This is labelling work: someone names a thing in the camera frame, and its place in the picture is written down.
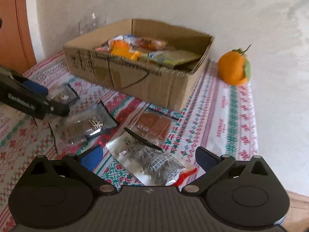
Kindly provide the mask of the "small dark jerky packet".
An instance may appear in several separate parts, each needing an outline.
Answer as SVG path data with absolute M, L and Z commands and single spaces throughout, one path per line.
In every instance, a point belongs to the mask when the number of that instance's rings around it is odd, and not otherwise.
M 70 106 L 79 100 L 80 97 L 70 84 L 65 84 L 50 91 L 48 99 Z

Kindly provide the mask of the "dark clear jerky packet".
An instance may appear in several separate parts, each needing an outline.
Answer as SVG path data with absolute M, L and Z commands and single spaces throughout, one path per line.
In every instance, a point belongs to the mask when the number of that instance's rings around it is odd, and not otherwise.
M 102 101 L 89 109 L 50 123 L 58 154 L 110 132 L 118 122 Z

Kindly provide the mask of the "clear packet with red tab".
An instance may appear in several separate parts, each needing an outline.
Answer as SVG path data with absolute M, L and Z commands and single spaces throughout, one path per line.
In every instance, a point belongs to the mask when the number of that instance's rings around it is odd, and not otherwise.
M 197 167 L 162 150 L 128 128 L 105 147 L 112 156 L 146 186 L 180 186 L 196 174 Z

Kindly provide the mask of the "reddish-brown dried meat packet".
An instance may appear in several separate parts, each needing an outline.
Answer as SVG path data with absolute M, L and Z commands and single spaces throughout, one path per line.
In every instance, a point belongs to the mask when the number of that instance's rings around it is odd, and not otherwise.
M 178 118 L 147 108 L 130 127 L 130 130 L 162 148 L 178 120 Z

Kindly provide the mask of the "orange snack pack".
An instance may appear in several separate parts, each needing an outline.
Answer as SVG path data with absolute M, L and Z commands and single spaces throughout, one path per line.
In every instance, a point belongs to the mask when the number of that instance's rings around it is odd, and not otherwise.
M 137 61 L 141 58 L 142 53 L 135 51 L 130 44 L 123 40 L 111 40 L 109 42 L 110 54 Z

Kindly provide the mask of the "photo-print snack packet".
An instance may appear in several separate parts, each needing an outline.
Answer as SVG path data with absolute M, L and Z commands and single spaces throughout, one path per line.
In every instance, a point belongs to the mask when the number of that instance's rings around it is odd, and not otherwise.
M 118 35 L 108 41 L 108 44 L 112 46 L 117 41 L 126 42 L 130 46 L 140 46 L 142 41 L 141 38 L 132 35 Z

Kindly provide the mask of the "small bread roll packet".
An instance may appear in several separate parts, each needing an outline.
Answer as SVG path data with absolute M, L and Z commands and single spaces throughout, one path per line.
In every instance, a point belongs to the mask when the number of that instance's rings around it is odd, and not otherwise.
M 152 39 L 152 38 L 140 38 L 138 40 L 138 46 L 150 51 L 163 50 L 167 47 L 168 43 L 164 40 Z

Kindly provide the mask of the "yellow fish strip snack bag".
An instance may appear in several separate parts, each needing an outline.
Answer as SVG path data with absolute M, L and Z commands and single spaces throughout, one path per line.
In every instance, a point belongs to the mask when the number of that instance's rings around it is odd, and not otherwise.
M 199 60 L 202 56 L 185 50 L 160 50 L 143 53 L 141 57 L 173 69 L 176 66 Z

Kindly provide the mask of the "brown wooden door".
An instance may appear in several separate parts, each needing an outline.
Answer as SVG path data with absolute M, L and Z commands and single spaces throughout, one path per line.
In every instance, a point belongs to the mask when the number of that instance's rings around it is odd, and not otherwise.
M 35 58 L 28 26 L 26 0 L 0 0 L 1 65 L 24 73 Z

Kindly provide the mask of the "patterned woven tablecloth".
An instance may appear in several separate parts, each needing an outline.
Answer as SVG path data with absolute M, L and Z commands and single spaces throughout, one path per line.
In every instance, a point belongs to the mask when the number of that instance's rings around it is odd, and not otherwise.
M 163 148 L 195 164 L 195 150 L 202 146 L 211 152 L 228 154 L 238 160 L 249 160 L 258 152 L 256 119 L 251 88 L 230 86 L 216 77 L 216 65 L 210 63 L 197 82 L 181 112 L 166 111 L 177 119 Z M 131 126 L 152 104 L 112 91 L 70 74 L 63 53 L 57 53 L 32 67 L 25 76 L 52 90 L 70 84 L 80 96 L 77 112 L 98 101 L 119 122 L 116 131 L 70 148 L 80 154 L 93 145 L 104 146 Z M 44 154 L 59 159 L 48 124 L 18 113 L 8 117 L 1 113 L 1 231 L 10 231 L 15 222 L 8 209 L 8 198 L 15 184 L 35 156 Z

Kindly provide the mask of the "clear glass mug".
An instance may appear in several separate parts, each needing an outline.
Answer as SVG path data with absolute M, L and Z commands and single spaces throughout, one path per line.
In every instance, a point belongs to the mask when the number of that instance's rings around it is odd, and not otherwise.
M 106 15 L 92 12 L 83 16 L 83 18 L 79 21 L 79 33 L 80 35 L 84 35 L 96 30 L 97 28 L 104 27 L 106 24 Z

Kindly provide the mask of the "orange with green leaf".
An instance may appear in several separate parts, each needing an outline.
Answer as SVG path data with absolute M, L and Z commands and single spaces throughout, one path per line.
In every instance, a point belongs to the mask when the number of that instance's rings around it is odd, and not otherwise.
M 232 86 L 241 86 L 251 80 L 251 64 L 246 55 L 250 47 L 233 49 L 220 57 L 217 70 L 221 80 Z

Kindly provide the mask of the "open cardboard box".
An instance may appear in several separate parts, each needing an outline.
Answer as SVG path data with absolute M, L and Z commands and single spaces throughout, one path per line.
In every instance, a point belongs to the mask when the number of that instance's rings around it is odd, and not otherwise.
M 165 40 L 176 49 L 201 55 L 192 70 L 174 70 L 148 60 L 132 61 L 96 51 L 119 35 Z M 143 101 L 181 111 L 208 64 L 214 37 L 190 28 L 150 19 L 125 19 L 79 36 L 64 45 L 70 72 L 76 77 Z

